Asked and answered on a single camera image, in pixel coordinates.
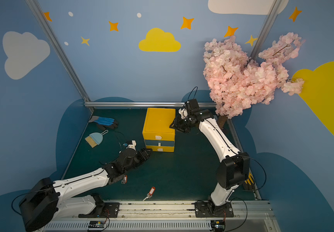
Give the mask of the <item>yellow drawer cabinet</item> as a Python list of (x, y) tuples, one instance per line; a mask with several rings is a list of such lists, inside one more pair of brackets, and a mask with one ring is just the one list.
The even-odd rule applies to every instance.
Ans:
[(176, 116), (175, 109), (148, 108), (142, 131), (146, 148), (155, 152), (174, 152), (175, 130), (170, 128)]

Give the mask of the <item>blue black work glove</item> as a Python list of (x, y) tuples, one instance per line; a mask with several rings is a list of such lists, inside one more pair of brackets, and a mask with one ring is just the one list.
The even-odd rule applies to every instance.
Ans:
[(105, 117), (99, 117), (99, 116), (92, 116), (88, 123), (96, 123), (97, 125), (108, 128), (108, 129), (115, 129), (118, 128), (118, 121), (116, 121), (113, 118), (105, 118)]

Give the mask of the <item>controller board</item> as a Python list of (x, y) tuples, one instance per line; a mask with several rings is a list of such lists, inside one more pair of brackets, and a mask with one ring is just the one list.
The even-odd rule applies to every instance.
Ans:
[(107, 222), (104, 220), (90, 221), (87, 227), (89, 231), (102, 231), (107, 226)]
[(226, 228), (223, 220), (211, 220), (210, 221), (211, 232), (223, 232)]

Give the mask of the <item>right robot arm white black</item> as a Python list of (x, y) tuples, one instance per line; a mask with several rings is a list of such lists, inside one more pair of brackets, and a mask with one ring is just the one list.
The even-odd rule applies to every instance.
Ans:
[(201, 109), (196, 99), (186, 101), (170, 125), (183, 133), (189, 133), (193, 127), (206, 136), (220, 161), (216, 171), (217, 185), (208, 199), (208, 211), (216, 216), (224, 213), (229, 197), (248, 179), (250, 157), (230, 142), (211, 111)]

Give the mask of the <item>small blue hand brush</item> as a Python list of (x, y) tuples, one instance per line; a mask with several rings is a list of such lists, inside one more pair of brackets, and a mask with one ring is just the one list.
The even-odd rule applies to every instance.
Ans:
[(108, 132), (109, 132), (108, 130), (105, 130), (101, 133), (100, 132), (91, 133), (85, 138), (85, 141), (91, 148), (94, 148), (102, 143), (104, 135), (107, 134)]

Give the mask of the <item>left controller board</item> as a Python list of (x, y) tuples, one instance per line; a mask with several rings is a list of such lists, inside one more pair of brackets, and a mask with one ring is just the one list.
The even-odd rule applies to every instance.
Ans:
[(107, 222), (104, 220), (90, 221), (87, 227), (89, 231), (102, 231), (107, 226)]

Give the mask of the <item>key with red tag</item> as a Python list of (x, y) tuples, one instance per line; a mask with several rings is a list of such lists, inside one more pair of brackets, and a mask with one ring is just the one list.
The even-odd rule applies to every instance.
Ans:
[(143, 201), (152, 198), (154, 192), (155, 192), (155, 187), (151, 187), (150, 191), (147, 193), (147, 196), (143, 199)]

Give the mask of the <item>pink cherry blossom tree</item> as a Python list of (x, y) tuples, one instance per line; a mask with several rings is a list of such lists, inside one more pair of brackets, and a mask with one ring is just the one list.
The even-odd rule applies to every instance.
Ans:
[(280, 36), (260, 52), (261, 63), (251, 59), (231, 37), (223, 42), (213, 39), (204, 45), (203, 75), (216, 104), (216, 114), (231, 119), (254, 104), (270, 104), (280, 89), (290, 96), (300, 94), (304, 80), (291, 80), (283, 64), (298, 56), (302, 38), (293, 32)]

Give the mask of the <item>right controller board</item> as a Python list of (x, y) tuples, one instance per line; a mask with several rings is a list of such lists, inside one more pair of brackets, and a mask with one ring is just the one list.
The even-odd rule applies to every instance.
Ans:
[(210, 221), (211, 232), (223, 232), (226, 228), (223, 220), (211, 220)]

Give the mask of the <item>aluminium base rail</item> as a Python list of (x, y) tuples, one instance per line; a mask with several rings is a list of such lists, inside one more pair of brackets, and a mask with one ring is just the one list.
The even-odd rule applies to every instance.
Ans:
[[(212, 215), (204, 201), (106, 201), (108, 215), (53, 219), (40, 232), (210, 232), (211, 220), (223, 220), (224, 232), (279, 232), (268, 201), (234, 200), (224, 213)], [(104, 220), (102, 231), (87, 230), (90, 221)]]

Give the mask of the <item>yellow work glove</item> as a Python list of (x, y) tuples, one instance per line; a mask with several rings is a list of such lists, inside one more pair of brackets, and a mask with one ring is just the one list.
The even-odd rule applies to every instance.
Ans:
[(253, 191), (256, 189), (255, 179), (251, 172), (248, 175), (248, 179), (243, 183), (243, 188), (245, 191)]

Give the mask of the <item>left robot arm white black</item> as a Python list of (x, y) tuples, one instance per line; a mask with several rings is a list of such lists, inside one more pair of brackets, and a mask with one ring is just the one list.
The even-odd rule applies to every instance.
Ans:
[(144, 164), (152, 152), (149, 148), (139, 151), (127, 148), (117, 159), (90, 173), (57, 181), (49, 177), (40, 180), (19, 203), (25, 230), (33, 232), (41, 229), (54, 218), (108, 215), (105, 203), (98, 194), (78, 195), (123, 180), (128, 171)]

